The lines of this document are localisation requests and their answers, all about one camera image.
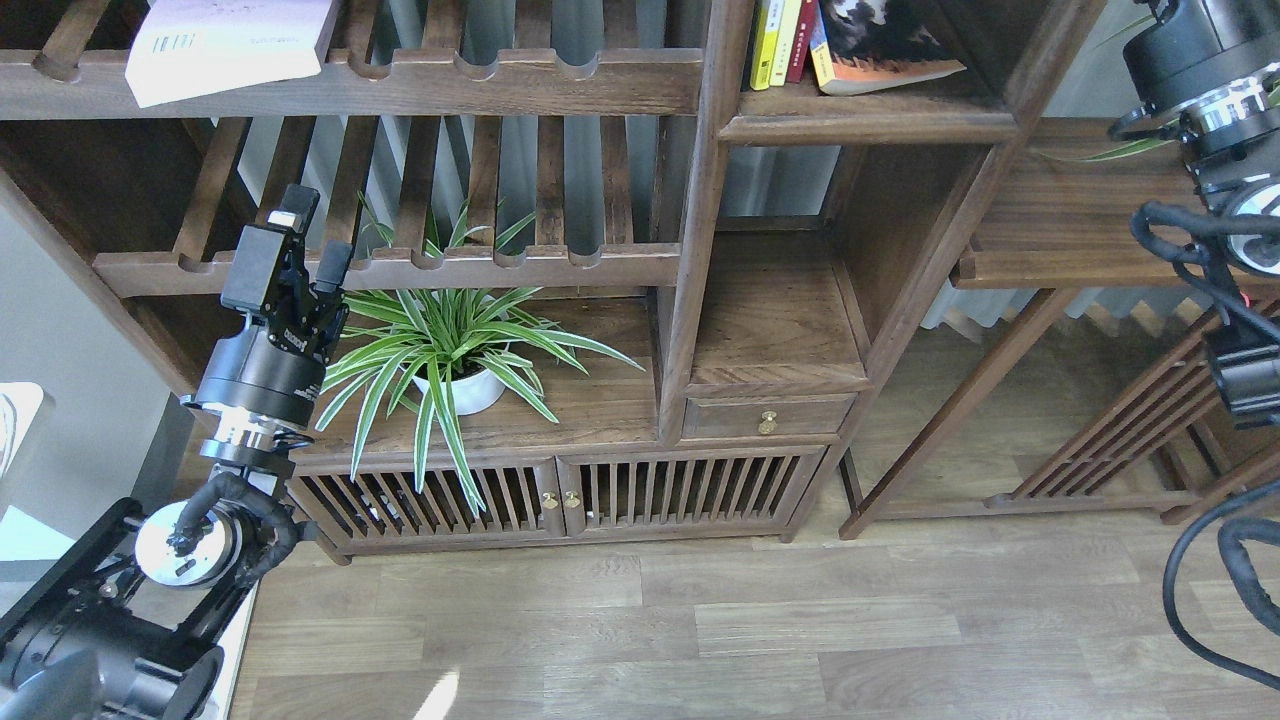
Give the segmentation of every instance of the potted plant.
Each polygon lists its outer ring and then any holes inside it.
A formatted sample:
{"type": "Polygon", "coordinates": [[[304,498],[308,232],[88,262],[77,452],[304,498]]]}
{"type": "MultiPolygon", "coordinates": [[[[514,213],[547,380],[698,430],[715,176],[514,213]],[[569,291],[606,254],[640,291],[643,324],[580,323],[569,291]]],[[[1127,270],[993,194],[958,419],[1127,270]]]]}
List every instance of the potted plant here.
{"type": "MultiPolygon", "coordinates": [[[[531,215],[508,228],[495,240],[495,245],[500,247],[509,242],[530,219],[531,215]]],[[[428,223],[429,228],[433,225],[434,223],[428,223]]],[[[479,229],[461,228],[466,228],[466,205],[447,247],[461,245],[479,229]]],[[[375,225],[375,229],[384,240],[390,236],[385,225],[375,225]]],[[[425,238],[425,243],[430,242],[431,238],[425,238]]],[[[483,401],[474,404],[468,388],[460,388],[460,384],[486,384],[488,392],[481,395],[485,395],[490,405],[506,388],[511,388],[544,418],[558,423],[556,414],[543,400],[543,384],[534,363],[512,352],[511,346],[526,345],[543,350],[557,361],[567,363],[582,373],[586,369],[575,356],[577,350],[599,352],[643,370],[617,350],[566,332],[557,323],[522,310],[520,305],[539,290],[541,288],[516,288],[500,295],[488,288],[372,290],[349,293],[347,305],[351,311],[372,320],[372,327],[347,327],[344,336],[364,337],[369,342],[329,365],[323,391],[340,389],[320,414],[316,429],[324,430],[338,411],[364,389],[352,437],[352,475],[360,466],[365,441],[379,413],[390,415],[397,407],[406,407],[417,414],[413,429],[415,489],[422,492],[431,429],[439,425],[467,505],[474,515],[479,515],[485,503],[471,477],[458,418],[484,407],[483,401]],[[408,392],[412,384],[421,388],[421,398],[417,401],[408,392]]]]}

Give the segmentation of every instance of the paper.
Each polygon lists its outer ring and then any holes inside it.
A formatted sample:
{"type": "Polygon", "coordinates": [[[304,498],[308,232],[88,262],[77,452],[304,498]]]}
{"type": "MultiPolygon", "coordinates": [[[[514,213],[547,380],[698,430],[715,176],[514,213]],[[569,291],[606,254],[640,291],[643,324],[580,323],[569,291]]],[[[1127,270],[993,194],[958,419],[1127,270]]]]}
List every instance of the paper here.
{"type": "Polygon", "coordinates": [[[314,76],[338,0],[156,0],[124,79],[140,108],[314,76]]]}

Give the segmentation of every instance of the wooden drawer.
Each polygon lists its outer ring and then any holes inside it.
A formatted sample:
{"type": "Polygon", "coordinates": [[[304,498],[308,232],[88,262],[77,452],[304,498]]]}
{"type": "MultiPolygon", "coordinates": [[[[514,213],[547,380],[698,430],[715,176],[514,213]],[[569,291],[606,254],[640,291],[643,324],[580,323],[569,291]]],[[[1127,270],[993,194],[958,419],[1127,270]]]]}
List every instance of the wooden drawer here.
{"type": "Polygon", "coordinates": [[[854,397],[856,395],[692,397],[685,411],[685,437],[831,434],[845,419],[854,397]],[[764,432],[762,423],[768,413],[773,414],[777,427],[764,432]]]}

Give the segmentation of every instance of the white pot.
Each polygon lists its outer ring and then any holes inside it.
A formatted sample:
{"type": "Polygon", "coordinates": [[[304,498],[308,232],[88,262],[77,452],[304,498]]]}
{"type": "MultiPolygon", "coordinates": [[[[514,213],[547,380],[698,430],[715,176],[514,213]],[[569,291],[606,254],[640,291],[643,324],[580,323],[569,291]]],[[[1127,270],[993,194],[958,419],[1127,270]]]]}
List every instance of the white pot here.
{"type": "MultiPolygon", "coordinates": [[[[422,391],[422,395],[429,392],[426,379],[413,375],[413,384],[422,391]]],[[[458,415],[474,415],[489,407],[498,402],[502,391],[507,389],[507,386],[502,384],[498,375],[489,369],[451,380],[449,387],[453,388],[453,409],[457,410],[458,415]]]]}

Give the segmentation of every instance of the wooden cabinet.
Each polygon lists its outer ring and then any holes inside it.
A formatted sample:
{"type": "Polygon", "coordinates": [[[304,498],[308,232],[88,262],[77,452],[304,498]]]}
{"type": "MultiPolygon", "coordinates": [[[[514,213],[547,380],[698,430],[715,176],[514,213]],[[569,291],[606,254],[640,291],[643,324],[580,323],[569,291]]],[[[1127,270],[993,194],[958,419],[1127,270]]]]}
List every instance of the wooden cabinet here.
{"type": "Polygon", "coordinates": [[[602,361],[582,377],[548,365],[559,425],[511,398],[465,419],[494,501],[480,519],[458,515],[448,471],[413,492],[403,419],[375,428],[360,477],[342,474],[353,420],[340,416],[294,454],[291,483],[339,553],[786,538],[817,483],[832,477],[1102,0],[913,4],[968,72],[859,97],[824,97],[812,77],[742,92],[754,4],[741,0],[669,0],[657,33],[639,32],[648,18],[634,0],[602,0],[603,46],[585,65],[550,49],[552,4],[521,1],[513,46],[481,67],[458,55],[463,0],[429,0],[421,45],[389,54],[378,53],[383,3],[372,1],[346,4],[316,77],[140,110],[123,68],[145,1],[26,0],[5,10],[24,22],[0,29],[0,200],[40,227],[40,242],[186,393],[212,342],[238,322],[216,301],[238,228],[302,177],[317,117],[342,115],[323,234],[356,237],[379,143],[394,145],[402,181],[397,242],[357,261],[348,288],[543,286],[539,311],[614,345],[644,372],[602,361]],[[641,35],[662,41],[641,46],[641,35]],[[397,138],[379,135],[389,115],[406,118],[397,138]],[[468,132],[454,132],[458,115],[474,118],[468,132]],[[442,137],[470,159],[461,186],[472,224],[498,224],[503,115],[536,115],[531,242],[515,255],[472,246],[424,258],[413,245],[442,137]],[[586,183],[604,193],[594,246],[566,232],[579,220],[566,217],[566,192],[585,182],[581,168],[566,168],[573,115],[599,117],[599,177],[586,183]],[[653,184],[639,192],[631,169],[643,154],[628,151],[625,118],[643,115],[657,118],[657,154],[653,184]],[[270,169],[250,188],[237,168],[264,117],[283,120],[270,169]],[[719,219],[728,154],[745,145],[841,146],[820,213],[719,219]]]}

